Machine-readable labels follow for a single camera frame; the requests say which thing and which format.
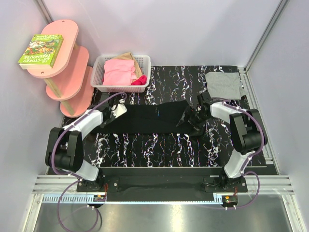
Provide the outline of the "black daisy print t-shirt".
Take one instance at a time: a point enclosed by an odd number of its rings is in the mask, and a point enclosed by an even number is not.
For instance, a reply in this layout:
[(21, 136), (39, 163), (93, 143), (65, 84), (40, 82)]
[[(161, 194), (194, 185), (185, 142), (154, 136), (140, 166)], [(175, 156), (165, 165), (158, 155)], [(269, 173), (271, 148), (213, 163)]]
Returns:
[(105, 134), (171, 134), (181, 133), (189, 136), (200, 136), (205, 133), (196, 131), (191, 124), (176, 127), (183, 112), (192, 108), (187, 101), (167, 102), (159, 105), (126, 105), (127, 112), (116, 120), (101, 128), (100, 125), (92, 133)]

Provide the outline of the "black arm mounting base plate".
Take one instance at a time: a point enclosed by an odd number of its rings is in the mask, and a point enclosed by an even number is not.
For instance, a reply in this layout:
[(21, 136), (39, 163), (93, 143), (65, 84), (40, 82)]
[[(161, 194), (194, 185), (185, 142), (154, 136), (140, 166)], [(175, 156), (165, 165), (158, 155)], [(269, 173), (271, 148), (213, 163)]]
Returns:
[(171, 203), (206, 202), (213, 194), (247, 192), (243, 177), (228, 180), (222, 167), (104, 167), (100, 168), (99, 181), (83, 181), (78, 192), (107, 191), (107, 200), (115, 202)]

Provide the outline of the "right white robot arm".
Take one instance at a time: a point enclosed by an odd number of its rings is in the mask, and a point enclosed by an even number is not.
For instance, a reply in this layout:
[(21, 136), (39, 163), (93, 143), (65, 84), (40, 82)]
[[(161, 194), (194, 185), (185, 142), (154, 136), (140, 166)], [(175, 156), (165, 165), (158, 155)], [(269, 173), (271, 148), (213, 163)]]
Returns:
[(201, 135), (210, 118), (218, 118), (230, 125), (233, 151), (227, 164), (213, 182), (203, 182), (206, 190), (235, 191), (245, 176), (245, 168), (253, 156), (267, 144), (265, 127), (257, 109), (245, 110), (230, 104), (230, 100), (211, 97), (208, 92), (198, 95), (198, 107), (187, 107), (177, 126), (189, 123), (192, 136)]

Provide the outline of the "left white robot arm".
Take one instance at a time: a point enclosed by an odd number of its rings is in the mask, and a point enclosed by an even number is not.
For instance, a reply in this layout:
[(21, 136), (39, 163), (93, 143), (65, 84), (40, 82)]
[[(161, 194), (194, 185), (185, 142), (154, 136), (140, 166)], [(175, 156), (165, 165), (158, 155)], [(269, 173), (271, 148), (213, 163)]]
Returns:
[(93, 191), (100, 191), (104, 187), (103, 173), (84, 159), (83, 140), (126, 113), (123, 105), (126, 98), (124, 92), (102, 94), (101, 101), (89, 106), (75, 121), (62, 128), (52, 128), (45, 164), (57, 175), (72, 175), (79, 181), (87, 181)]

